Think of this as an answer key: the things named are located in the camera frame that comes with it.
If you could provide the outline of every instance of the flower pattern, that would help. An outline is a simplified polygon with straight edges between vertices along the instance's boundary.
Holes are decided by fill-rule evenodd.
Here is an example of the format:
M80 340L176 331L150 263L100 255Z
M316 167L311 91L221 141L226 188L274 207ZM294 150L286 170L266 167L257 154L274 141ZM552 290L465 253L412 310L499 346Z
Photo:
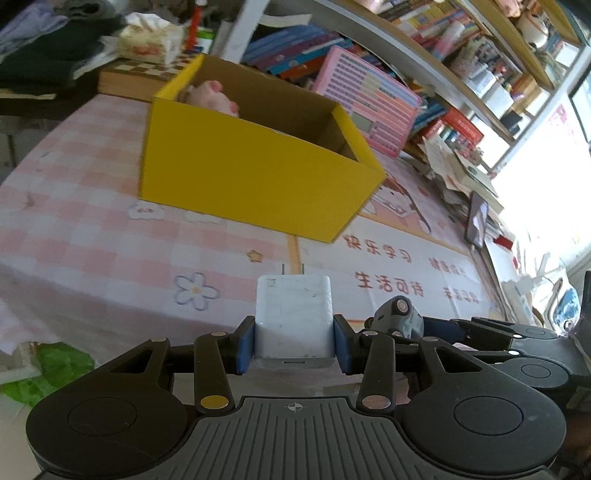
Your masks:
M205 283L205 275L195 272L191 277L177 275L174 284L179 288L174 301L179 305L191 304L200 312L209 308L209 300L219 298L219 290Z
M140 200L127 210L128 215L133 220L162 220L164 219L164 210L156 203Z
M206 213L191 212L189 210L185 212L185 218L191 223L222 223L220 217L207 215Z

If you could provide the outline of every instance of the metal rivet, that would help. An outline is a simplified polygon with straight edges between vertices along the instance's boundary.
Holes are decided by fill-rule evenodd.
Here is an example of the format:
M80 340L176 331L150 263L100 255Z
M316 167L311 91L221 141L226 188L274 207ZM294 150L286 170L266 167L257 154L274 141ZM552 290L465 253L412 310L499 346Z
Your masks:
M368 395L361 401L361 404L371 410L383 410L388 408L392 402L383 395Z
M201 399L201 406L208 410L219 410L220 408L227 407L230 401L222 395L208 395Z
M400 299L396 302L396 308L401 313L408 313L408 303L406 303L403 299Z

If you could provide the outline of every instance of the smartphone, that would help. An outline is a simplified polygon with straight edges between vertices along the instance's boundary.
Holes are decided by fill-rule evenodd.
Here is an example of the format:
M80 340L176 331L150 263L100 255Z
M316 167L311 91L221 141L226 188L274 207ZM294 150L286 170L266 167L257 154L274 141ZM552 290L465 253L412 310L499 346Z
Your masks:
M484 247L486 234L486 220L488 218L488 203L476 192L470 194L470 211L464 238L478 250Z

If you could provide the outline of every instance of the dark green cloth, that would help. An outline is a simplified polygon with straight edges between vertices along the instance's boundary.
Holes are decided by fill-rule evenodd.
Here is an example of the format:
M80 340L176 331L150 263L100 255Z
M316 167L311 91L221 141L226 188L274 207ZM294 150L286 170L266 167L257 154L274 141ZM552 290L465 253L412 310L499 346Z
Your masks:
M99 41L125 26L122 17L70 21L36 39L0 63L0 88L14 93L57 93L75 84L74 72L103 48Z

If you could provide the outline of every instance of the pink toy keyboard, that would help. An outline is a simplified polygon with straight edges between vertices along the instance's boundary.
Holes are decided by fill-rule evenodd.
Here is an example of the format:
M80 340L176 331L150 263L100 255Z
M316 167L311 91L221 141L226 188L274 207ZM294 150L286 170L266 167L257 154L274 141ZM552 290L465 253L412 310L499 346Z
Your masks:
M397 158L421 98L357 55L332 47L313 91L339 102L370 147Z

